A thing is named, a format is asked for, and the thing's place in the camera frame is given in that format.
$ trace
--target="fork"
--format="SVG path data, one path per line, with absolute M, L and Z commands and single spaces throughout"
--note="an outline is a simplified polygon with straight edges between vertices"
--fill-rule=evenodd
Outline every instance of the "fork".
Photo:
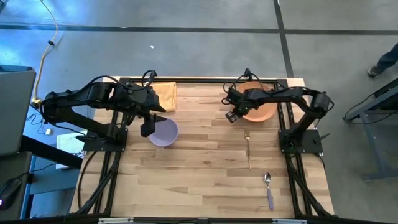
M 248 144 L 248 159 L 249 159 L 249 169 L 251 169 L 251 160 L 250 160 L 250 145 L 249 145 L 249 140 L 250 140 L 250 131 L 249 131 L 249 130 L 244 130 L 244 138 L 246 139 L 246 143 Z

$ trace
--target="spoon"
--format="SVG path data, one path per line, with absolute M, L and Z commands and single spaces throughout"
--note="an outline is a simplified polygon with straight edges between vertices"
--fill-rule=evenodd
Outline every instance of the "spoon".
M 269 209 L 274 209 L 274 200 L 272 198 L 271 189 L 269 188 L 269 184 L 271 183 L 271 175 L 270 173 L 264 173 L 264 182 L 267 184 L 267 195 L 268 195 L 268 204 Z

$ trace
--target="gray floor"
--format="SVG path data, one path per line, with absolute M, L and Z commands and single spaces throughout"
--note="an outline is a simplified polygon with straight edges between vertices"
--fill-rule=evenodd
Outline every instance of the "gray floor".
M 136 27 L 276 29 L 272 0 L 47 0 L 61 24 Z M 395 0 L 280 0 L 286 29 L 398 30 Z M 0 24 L 52 24 L 39 0 L 9 0 Z M 38 68 L 52 31 L 0 30 L 0 63 Z M 325 90 L 336 103 L 320 123 L 326 174 L 337 215 L 397 223 L 398 178 L 365 183 L 375 162 L 361 126 L 345 111 L 395 79 L 398 66 L 369 79 L 366 70 L 398 35 L 287 35 L 294 76 Z M 238 76 L 246 67 L 262 77 L 286 77 L 279 34 L 62 31 L 49 53 L 39 96 L 77 89 L 98 75 Z M 82 114 L 87 108 L 79 108 Z M 53 144 L 53 136 L 25 133 Z

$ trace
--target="white paper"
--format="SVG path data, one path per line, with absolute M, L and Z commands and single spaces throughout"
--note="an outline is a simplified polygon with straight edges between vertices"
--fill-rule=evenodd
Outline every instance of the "white paper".
M 69 152 L 74 154 L 80 158 L 83 158 L 85 153 L 83 153 L 84 142 L 77 140 L 76 136 L 79 136 L 79 133 L 70 133 L 70 134 L 60 134 L 57 136 L 57 149 L 63 150 L 65 152 Z M 68 166 L 62 164 L 56 164 L 56 169 L 66 169 Z

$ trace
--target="floor line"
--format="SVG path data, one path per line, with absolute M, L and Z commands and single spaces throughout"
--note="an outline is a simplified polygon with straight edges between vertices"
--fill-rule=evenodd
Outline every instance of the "floor line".
M 279 34 L 279 29 L 260 28 L 195 28 L 195 27 L 103 27 L 58 25 L 62 31 L 88 32 L 216 32 L 247 34 Z M 55 30 L 53 25 L 40 24 L 0 24 L 0 29 L 15 30 Z M 327 30 L 327 29 L 281 29 L 284 34 L 309 35 L 398 35 L 398 30 Z
M 289 48 L 287 46 L 285 26 L 282 18 L 282 13 L 280 11 L 279 0 L 274 0 L 274 6 L 275 6 L 276 19 L 278 22 L 278 28 L 280 31 L 279 32 L 280 44 L 282 46 L 282 53 L 284 56 L 287 78 L 294 78 L 292 62 L 290 60 L 290 55 L 289 55 Z

